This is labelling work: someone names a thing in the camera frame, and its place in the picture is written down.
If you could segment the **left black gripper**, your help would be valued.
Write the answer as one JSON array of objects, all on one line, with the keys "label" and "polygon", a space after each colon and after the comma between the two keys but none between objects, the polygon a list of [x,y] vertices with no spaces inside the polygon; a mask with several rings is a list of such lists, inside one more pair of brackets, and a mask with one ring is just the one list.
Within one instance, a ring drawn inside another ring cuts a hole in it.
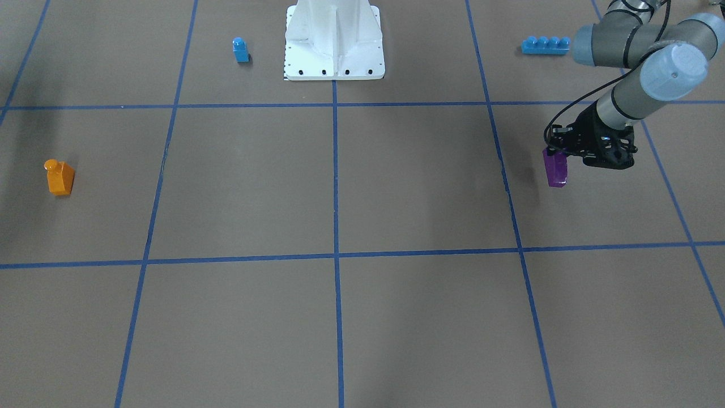
[{"label": "left black gripper", "polygon": [[598,168],[624,170],[634,165],[634,129],[607,126],[590,104],[572,124],[552,124],[548,128],[548,149],[565,156],[578,156],[583,164]]}]

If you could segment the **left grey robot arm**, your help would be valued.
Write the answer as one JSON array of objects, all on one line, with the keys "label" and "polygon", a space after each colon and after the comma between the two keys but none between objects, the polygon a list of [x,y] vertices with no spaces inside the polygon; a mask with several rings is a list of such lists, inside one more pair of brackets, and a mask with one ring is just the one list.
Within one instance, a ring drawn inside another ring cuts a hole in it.
[{"label": "left grey robot arm", "polygon": [[634,125],[691,93],[709,72],[710,60],[723,49],[723,17],[697,13],[669,26],[652,17],[656,1],[613,1],[599,23],[575,34],[575,62],[623,68],[601,95],[567,126],[544,129],[542,155],[549,171],[565,171],[570,156],[587,166],[622,170],[634,165]]}]

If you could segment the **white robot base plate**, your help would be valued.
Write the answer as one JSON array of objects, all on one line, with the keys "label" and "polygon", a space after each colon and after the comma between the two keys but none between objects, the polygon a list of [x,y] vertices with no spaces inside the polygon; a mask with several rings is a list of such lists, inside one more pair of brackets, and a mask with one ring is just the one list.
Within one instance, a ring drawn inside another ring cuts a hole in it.
[{"label": "white robot base plate", "polygon": [[384,78],[380,10],[370,2],[298,1],[285,17],[284,80]]}]

